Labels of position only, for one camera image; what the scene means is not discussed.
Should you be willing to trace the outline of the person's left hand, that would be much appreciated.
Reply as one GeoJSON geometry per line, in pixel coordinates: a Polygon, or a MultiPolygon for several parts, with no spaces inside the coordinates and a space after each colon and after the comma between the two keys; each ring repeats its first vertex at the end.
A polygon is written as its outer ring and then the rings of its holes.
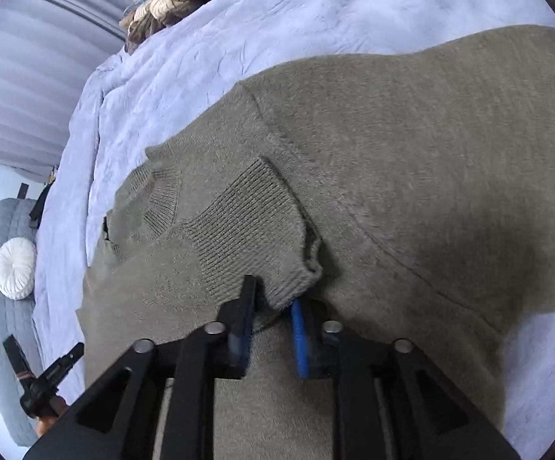
{"type": "Polygon", "coordinates": [[[63,397],[55,396],[49,400],[48,408],[48,414],[39,416],[37,419],[35,432],[38,437],[42,437],[48,433],[49,429],[51,429],[57,420],[68,410],[68,405],[63,397]]]}

